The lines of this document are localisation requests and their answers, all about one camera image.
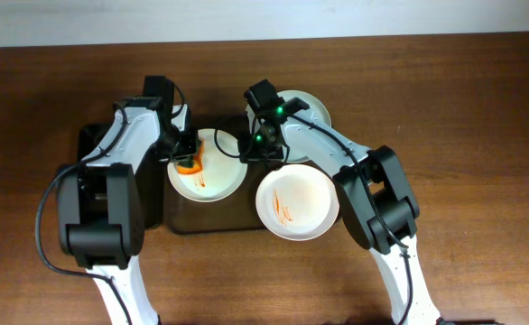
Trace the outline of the orange green scrub sponge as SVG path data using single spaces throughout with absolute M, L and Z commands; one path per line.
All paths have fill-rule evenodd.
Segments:
M 176 171 L 182 175 L 192 175 L 202 171 L 202 155 L 204 154 L 204 140 L 197 141 L 198 151 L 187 161 L 177 162 Z

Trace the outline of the cream plate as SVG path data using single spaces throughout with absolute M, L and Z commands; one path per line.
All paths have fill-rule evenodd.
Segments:
M 199 139 L 205 149 L 201 156 L 202 169 L 193 174 L 177 171 L 173 162 L 167 167 L 172 187 L 183 197 L 197 202 L 222 200 L 242 184 L 247 173 L 247 164 L 224 155 L 215 145 L 214 130 L 199 130 Z

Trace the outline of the pink white plate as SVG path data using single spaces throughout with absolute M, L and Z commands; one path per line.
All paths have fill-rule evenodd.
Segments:
M 304 164 L 268 173 L 259 184 L 255 208 L 264 226 L 291 241 L 307 241 L 326 233 L 337 221 L 339 200 L 332 180 Z

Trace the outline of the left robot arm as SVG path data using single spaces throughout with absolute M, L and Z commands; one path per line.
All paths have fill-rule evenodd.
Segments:
M 114 324 L 161 321 L 144 287 L 139 254 L 150 219 L 141 196 L 159 192 L 138 177 L 168 163 L 191 167 L 201 151 L 180 88 L 165 76 L 147 76 L 143 91 L 115 104 L 114 122 L 99 143 L 56 181 L 62 251 L 75 258 L 77 274 L 92 279 Z

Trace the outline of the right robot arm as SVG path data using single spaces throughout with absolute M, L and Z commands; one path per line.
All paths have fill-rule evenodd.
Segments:
M 350 141 L 321 122 L 304 100 L 284 99 L 263 79 L 244 94 L 251 117 L 239 145 L 243 163 L 282 160 L 295 149 L 330 176 L 352 208 L 343 220 L 349 235 L 374 257 L 396 324 L 442 324 L 417 253 L 420 209 L 395 152 Z

